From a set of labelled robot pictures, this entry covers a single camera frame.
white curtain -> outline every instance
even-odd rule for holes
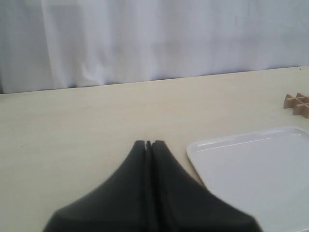
[[[0,0],[4,93],[309,65],[307,0]]]

white backdrop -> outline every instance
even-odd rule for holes
[[[307,0],[0,0],[4,93],[309,65]]]

white tray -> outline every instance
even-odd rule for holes
[[[277,128],[192,143],[205,186],[254,216],[264,232],[309,231],[309,134]]]

wooden lattice piece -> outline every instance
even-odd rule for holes
[[[293,108],[293,115],[302,115],[309,118],[309,96],[297,93],[296,97],[287,94],[284,100],[284,109]]]

table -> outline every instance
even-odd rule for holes
[[[135,140],[164,140],[199,181],[193,141],[298,126],[287,93],[309,66],[0,95],[0,232],[40,232],[53,212],[104,182]]]

